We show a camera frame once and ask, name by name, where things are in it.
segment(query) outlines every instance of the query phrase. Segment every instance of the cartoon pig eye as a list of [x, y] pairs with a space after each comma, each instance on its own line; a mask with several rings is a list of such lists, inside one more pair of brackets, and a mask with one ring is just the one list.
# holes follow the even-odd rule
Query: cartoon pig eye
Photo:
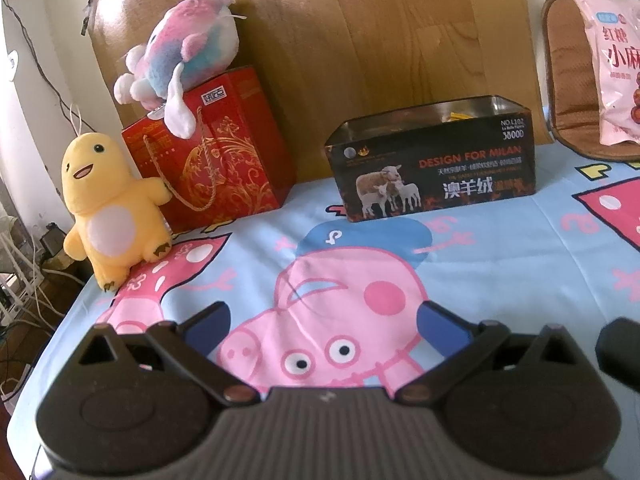
[[342, 367], [358, 358], [360, 346], [353, 339], [339, 336], [329, 341], [326, 354], [332, 364]]
[[292, 379], [304, 379], [311, 375], [315, 367], [311, 355], [299, 350], [286, 353], [282, 359], [283, 371]]

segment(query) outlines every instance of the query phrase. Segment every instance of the red gift box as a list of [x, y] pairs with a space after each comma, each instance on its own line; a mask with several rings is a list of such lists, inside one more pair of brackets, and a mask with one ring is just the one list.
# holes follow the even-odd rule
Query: red gift box
[[175, 191], [160, 208], [174, 233], [282, 206], [295, 169], [255, 70], [225, 72], [184, 103], [198, 119], [191, 139], [147, 117], [122, 133], [142, 177], [162, 176]]

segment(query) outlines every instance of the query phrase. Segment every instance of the yellow dinosaur plush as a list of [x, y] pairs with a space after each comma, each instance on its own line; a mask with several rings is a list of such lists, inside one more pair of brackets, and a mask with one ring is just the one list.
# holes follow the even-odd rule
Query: yellow dinosaur plush
[[75, 260], [89, 257], [102, 290], [116, 290], [133, 265], [158, 261], [171, 249], [158, 209], [171, 193], [159, 178], [133, 177], [109, 136], [83, 134], [71, 142], [62, 159], [62, 191], [76, 217], [65, 253]]

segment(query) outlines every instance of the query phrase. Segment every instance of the black tin box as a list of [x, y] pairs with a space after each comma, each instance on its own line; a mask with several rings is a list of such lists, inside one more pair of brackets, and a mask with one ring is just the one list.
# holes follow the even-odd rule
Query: black tin box
[[500, 96], [352, 119], [324, 149], [353, 222], [536, 189], [530, 110]]

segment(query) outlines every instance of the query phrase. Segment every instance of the pink snack bag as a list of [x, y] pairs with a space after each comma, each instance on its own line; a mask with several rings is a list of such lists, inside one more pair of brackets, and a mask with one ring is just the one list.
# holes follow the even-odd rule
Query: pink snack bag
[[600, 143], [640, 144], [640, 2], [574, 0], [593, 54]]

